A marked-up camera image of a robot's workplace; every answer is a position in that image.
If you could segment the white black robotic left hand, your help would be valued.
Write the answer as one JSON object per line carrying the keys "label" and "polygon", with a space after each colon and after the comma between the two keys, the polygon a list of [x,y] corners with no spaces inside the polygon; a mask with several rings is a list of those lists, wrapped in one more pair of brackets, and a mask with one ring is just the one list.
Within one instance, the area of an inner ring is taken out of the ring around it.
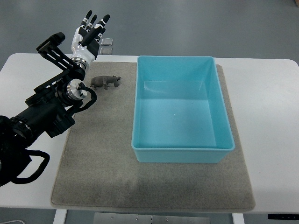
{"label": "white black robotic left hand", "polygon": [[93,12],[90,10],[75,31],[71,45],[71,60],[85,70],[97,58],[100,40],[106,30],[105,25],[109,19],[110,15],[107,14],[96,22],[97,15],[93,15]]}

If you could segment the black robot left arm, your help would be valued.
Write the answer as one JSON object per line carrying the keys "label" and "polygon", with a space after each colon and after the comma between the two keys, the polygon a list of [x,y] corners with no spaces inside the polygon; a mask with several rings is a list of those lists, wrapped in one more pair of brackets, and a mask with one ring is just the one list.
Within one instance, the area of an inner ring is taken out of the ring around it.
{"label": "black robot left arm", "polygon": [[85,69],[67,57],[58,46],[61,32],[47,38],[36,50],[62,72],[34,89],[25,103],[27,109],[8,118],[0,118],[0,184],[27,184],[45,170],[50,155],[29,150],[42,133],[51,138],[62,134],[75,121],[73,115],[92,106],[96,93],[85,86]]}

